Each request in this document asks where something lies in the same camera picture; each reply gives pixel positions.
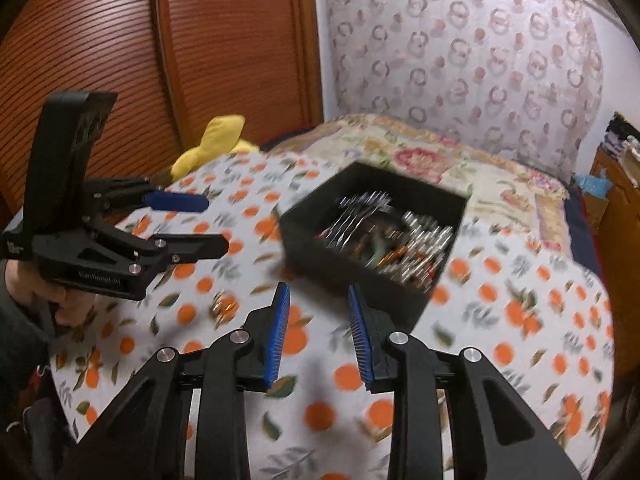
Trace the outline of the left hand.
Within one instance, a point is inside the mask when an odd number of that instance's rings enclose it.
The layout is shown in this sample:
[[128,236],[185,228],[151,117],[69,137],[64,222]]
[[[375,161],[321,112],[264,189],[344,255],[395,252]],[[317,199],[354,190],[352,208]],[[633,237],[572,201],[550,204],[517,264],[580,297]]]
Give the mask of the left hand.
[[96,301],[92,292],[47,282],[31,262],[9,260],[4,281],[9,295],[23,307],[31,307],[36,298],[56,304],[55,322],[62,326],[75,327],[85,322]]

